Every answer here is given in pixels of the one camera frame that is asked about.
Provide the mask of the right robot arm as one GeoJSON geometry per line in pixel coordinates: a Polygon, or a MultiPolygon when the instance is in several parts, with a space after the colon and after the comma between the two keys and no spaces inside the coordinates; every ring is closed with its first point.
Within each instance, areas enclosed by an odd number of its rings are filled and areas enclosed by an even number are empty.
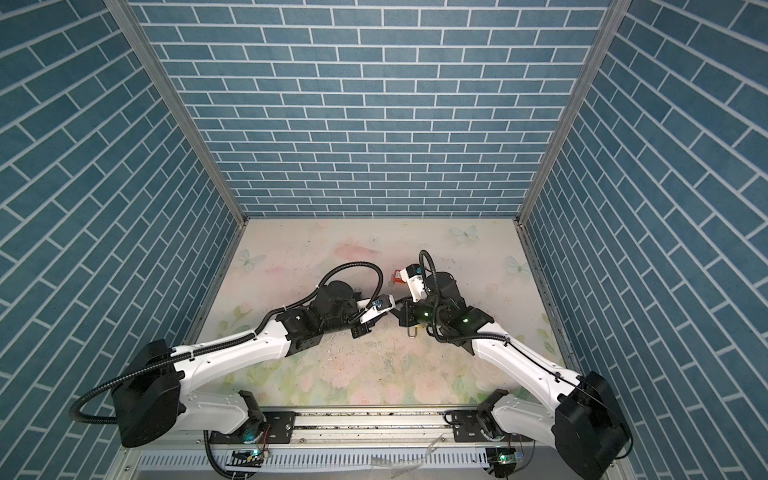
{"type": "Polygon", "coordinates": [[[601,478],[632,452],[631,427],[600,374],[562,367],[513,338],[491,315],[469,305],[453,275],[437,270],[425,250],[394,278],[409,289],[398,302],[402,326],[423,325],[437,342],[495,366],[533,396],[524,402],[505,389],[490,394],[476,414],[489,439],[519,434],[548,445],[583,479],[601,478]]]}

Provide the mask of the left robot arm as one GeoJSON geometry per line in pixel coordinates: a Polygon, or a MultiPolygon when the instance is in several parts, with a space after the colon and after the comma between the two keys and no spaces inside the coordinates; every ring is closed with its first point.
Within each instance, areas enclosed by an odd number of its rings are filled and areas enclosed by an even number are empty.
{"type": "Polygon", "coordinates": [[[256,432],[264,417],[253,394],[205,399],[198,389],[251,365],[313,348],[330,333],[369,333],[394,306],[383,284],[377,265],[348,262],[330,270],[309,295],[268,311],[244,333],[176,347],[152,341],[121,375],[75,400],[69,417],[76,423],[117,426],[127,448],[178,430],[256,432]]]}

